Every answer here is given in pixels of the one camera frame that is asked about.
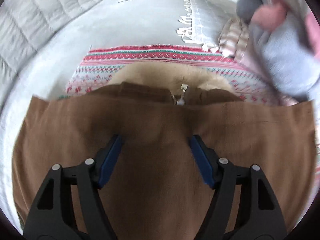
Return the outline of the brown coat with fur collar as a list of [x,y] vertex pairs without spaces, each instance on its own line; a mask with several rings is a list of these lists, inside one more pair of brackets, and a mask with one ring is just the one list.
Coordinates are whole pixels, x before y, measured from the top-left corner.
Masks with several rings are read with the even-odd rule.
[[12,157],[21,220],[55,163],[79,165],[114,134],[123,136],[124,145],[100,197],[119,239],[195,237],[213,192],[188,145],[194,134],[235,165],[263,169],[287,230],[313,187],[317,152],[310,101],[271,107],[193,86],[185,106],[178,106],[167,89],[129,81],[67,99],[31,99]]

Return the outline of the light blue folded garment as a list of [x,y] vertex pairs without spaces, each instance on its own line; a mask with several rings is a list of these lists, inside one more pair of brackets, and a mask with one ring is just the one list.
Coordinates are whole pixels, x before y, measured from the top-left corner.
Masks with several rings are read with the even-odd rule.
[[273,32],[249,29],[254,49],[274,87],[300,100],[319,99],[319,61],[308,46],[302,22],[292,13]]

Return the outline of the grey quilted headboard cushion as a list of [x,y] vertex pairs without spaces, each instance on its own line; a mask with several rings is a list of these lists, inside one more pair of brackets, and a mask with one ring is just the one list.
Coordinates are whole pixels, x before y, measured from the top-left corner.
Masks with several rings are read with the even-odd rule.
[[67,23],[102,0],[1,0],[1,105],[18,76]]

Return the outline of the red green patterned blanket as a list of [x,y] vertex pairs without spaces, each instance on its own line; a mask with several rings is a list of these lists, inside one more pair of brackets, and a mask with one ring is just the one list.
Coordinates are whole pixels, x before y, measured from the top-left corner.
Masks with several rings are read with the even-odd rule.
[[126,64],[135,62],[180,63],[207,69],[225,77],[242,100],[266,105],[292,106],[297,101],[276,92],[257,70],[221,53],[179,45],[119,46],[90,50],[65,86],[67,95],[82,95],[107,85]]

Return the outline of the dark grey pompom hat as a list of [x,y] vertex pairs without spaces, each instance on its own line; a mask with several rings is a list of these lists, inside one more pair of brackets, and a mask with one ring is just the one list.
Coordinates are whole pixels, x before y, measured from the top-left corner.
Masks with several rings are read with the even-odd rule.
[[245,23],[249,23],[255,11],[262,4],[262,0],[238,0],[236,3],[236,14]]

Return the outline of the pink and grey jacket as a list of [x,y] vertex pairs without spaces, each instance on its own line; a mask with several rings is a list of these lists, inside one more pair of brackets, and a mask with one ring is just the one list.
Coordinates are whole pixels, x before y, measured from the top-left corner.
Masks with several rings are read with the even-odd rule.
[[274,31],[290,12],[302,19],[315,58],[319,59],[319,23],[305,0],[263,0],[251,22],[263,30]]

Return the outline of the striped beige cloth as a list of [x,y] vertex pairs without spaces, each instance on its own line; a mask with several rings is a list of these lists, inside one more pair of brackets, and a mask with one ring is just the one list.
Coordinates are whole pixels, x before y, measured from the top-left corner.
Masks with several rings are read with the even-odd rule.
[[230,18],[221,31],[218,47],[223,57],[230,57],[237,63],[243,63],[251,49],[248,24],[238,17]]

